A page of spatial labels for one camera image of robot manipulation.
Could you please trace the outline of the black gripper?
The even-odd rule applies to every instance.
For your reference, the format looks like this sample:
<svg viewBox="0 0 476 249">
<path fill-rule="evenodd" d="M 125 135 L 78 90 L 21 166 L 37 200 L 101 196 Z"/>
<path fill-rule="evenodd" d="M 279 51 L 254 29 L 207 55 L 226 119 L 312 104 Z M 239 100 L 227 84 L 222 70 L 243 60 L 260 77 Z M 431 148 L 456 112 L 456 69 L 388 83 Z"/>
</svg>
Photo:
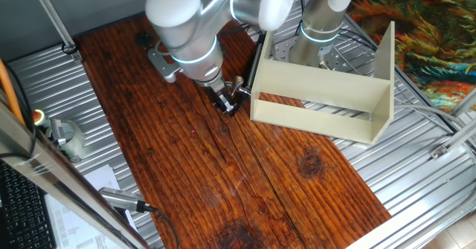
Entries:
<svg viewBox="0 0 476 249">
<path fill-rule="evenodd" d="M 236 114 L 239 108 L 234 100 L 230 100 L 228 89 L 223 80 L 214 80 L 206 85 L 206 92 L 211 101 L 216 101 L 220 110 L 228 114 Z"/>
</svg>

